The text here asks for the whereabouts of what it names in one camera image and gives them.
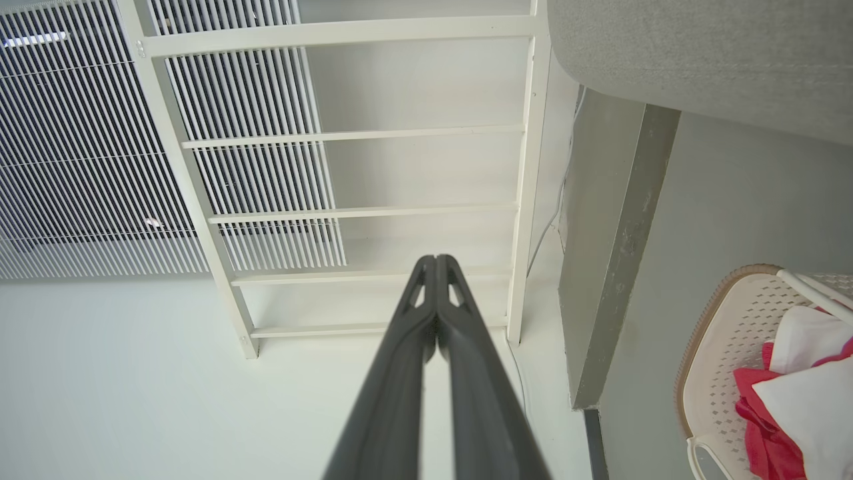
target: basket handle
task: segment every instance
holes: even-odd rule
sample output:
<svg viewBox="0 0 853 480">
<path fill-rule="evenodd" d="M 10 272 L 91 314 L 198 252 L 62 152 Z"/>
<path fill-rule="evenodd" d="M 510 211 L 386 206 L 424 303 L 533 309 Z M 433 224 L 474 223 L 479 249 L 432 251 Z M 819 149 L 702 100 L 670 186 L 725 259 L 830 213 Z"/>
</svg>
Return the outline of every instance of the basket handle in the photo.
<svg viewBox="0 0 853 480">
<path fill-rule="evenodd" d="M 688 438 L 688 463 L 690 464 L 690 470 L 693 472 L 693 476 L 696 477 L 696 480 L 706 480 L 705 474 L 702 473 L 702 469 L 699 467 L 699 457 L 696 456 L 696 448 L 702 447 L 706 452 L 711 456 L 714 460 L 714 463 L 720 467 L 722 474 L 726 476 L 728 480 L 733 480 L 732 476 L 726 470 L 726 467 L 723 466 L 722 462 L 718 457 L 714 454 L 714 451 L 711 450 L 711 447 L 708 446 L 707 443 L 702 442 L 695 436 Z"/>
<path fill-rule="evenodd" d="M 797 275 L 796 273 L 790 272 L 788 270 L 779 270 L 779 272 L 776 273 L 776 276 L 784 280 L 785 283 L 790 285 L 791 288 L 795 289 L 797 293 L 806 297 L 808 300 L 811 300 L 818 307 L 823 308 L 824 310 L 829 312 L 829 314 L 835 316 L 837 319 L 845 322 L 846 324 L 853 326 L 853 311 L 851 311 L 846 305 L 838 303 L 837 301 L 824 295 L 815 287 L 807 284 L 804 281 L 804 278 L 807 278 L 808 280 L 819 284 L 825 289 L 831 291 L 834 296 L 836 296 L 839 300 L 846 302 L 847 305 L 853 305 L 853 301 L 851 299 L 847 298 L 836 290 L 827 287 L 826 285 L 818 282 L 813 278 L 809 278 L 804 275 Z"/>
</svg>

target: gray wall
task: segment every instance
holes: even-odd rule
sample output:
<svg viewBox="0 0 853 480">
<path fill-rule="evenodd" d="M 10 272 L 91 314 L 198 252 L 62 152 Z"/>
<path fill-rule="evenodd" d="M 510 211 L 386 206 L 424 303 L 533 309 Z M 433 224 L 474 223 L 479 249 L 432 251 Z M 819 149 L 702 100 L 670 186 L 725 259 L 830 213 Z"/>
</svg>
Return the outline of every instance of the gray wall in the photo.
<svg viewBox="0 0 853 480">
<path fill-rule="evenodd" d="M 613 480 L 692 478 L 672 391 L 726 274 L 853 272 L 853 148 L 684 114 L 601 397 Z"/>
<path fill-rule="evenodd" d="M 680 112 L 587 90 L 566 177 L 560 309 L 572 407 L 601 396 Z"/>
</svg>

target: red fabric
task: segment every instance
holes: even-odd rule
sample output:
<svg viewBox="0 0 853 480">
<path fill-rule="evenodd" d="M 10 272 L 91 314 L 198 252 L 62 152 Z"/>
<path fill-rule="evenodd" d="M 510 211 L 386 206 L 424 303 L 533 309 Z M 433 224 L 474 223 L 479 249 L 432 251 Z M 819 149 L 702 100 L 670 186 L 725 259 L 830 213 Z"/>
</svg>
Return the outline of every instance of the red fabric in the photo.
<svg viewBox="0 0 853 480">
<path fill-rule="evenodd" d="M 761 346 L 761 361 L 764 363 L 764 370 L 770 369 L 770 359 L 773 358 L 773 342 L 766 342 Z"/>
<path fill-rule="evenodd" d="M 805 478 L 803 453 L 791 437 L 779 428 L 764 402 L 752 389 L 755 383 L 781 376 L 769 370 L 772 355 L 773 343 L 767 342 L 761 349 L 764 370 L 739 368 L 734 371 L 734 381 L 740 392 L 740 400 L 734 405 L 734 410 L 746 420 L 746 455 L 752 473 L 764 480 L 798 480 Z M 847 341 L 840 354 L 818 360 L 812 367 L 851 356 L 853 338 Z"/>
<path fill-rule="evenodd" d="M 844 360 L 847 357 L 853 357 L 853 338 L 851 338 L 847 341 L 847 343 L 844 344 L 844 346 L 841 348 L 840 354 L 830 355 L 823 360 L 818 360 L 811 367 L 815 368 L 816 366 L 823 365 L 829 361 Z"/>
</svg>

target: white plastic basket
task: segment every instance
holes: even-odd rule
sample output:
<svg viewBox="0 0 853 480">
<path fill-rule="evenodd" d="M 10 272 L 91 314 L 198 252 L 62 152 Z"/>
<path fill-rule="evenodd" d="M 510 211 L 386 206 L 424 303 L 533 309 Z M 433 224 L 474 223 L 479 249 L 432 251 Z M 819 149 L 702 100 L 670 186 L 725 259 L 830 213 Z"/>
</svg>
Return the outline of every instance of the white plastic basket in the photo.
<svg viewBox="0 0 853 480">
<path fill-rule="evenodd" d="M 696 448 L 702 447 L 729 480 L 757 478 L 749 470 L 746 421 L 734 404 L 740 393 L 737 368 L 762 368 L 761 349 L 773 340 L 782 315 L 795 305 L 816 303 L 853 325 L 853 276 L 796 275 L 778 266 L 735 270 L 717 287 L 684 354 L 676 382 L 676 404 L 688 439 L 688 461 L 699 480 Z"/>
</svg>

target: ventilation grille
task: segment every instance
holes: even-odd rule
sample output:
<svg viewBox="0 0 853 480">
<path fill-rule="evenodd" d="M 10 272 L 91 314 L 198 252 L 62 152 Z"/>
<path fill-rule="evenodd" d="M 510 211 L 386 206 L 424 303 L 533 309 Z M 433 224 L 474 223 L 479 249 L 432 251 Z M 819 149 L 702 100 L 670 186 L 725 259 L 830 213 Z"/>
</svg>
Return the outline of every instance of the ventilation grille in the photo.
<svg viewBox="0 0 853 480">
<path fill-rule="evenodd" d="M 299 23 L 298 6 L 289 0 L 151 0 L 148 6 L 159 35 Z M 304 48 L 179 56 L 167 60 L 167 69 L 193 140 L 321 130 Z M 322 143 L 198 149 L 194 154 L 217 214 L 335 206 Z M 221 228 L 238 270 L 345 264 L 338 220 Z M 240 235 L 252 238 L 235 238 Z M 245 258 L 241 241 L 262 248 Z M 289 254 L 281 255 L 277 244 Z"/>
<path fill-rule="evenodd" d="M 210 29 L 258 24 L 252 8 L 236 3 L 158 8 L 181 12 L 154 15 L 161 25 L 176 19 L 176 28 L 161 34 L 207 29 L 193 15 L 201 8 L 219 8 L 235 19 L 225 22 L 220 15 Z M 286 4 L 266 3 L 258 11 L 264 19 L 298 21 Z M 0 30 L 0 278 L 206 272 L 114 6 L 34 5 L 0 13 Z M 171 61 L 193 138 L 319 131 L 304 51 L 271 50 L 278 63 L 273 57 L 252 64 L 257 55 L 267 54 L 231 54 L 242 63 L 229 63 L 227 71 L 200 67 L 205 59 L 199 57 Z M 268 66 L 281 70 L 274 76 Z M 258 90 L 257 82 L 269 88 Z M 202 101 L 224 101 L 232 88 L 230 101 L 243 102 L 244 109 L 205 110 L 214 104 Z M 208 98 L 208 91 L 220 97 Z M 262 111 L 264 95 L 280 98 L 275 105 L 285 113 L 265 117 L 264 111 L 273 112 Z M 195 154 L 217 213 L 334 207 L 319 143 Z M 345 264 L 332 220 L 223 225 L 221 232 L 237 270 Z"/>
<path fill-rule="evenodd" d="M 113 5 L 0 29 L 0 278 L 205 271 Z"/>
</svg>

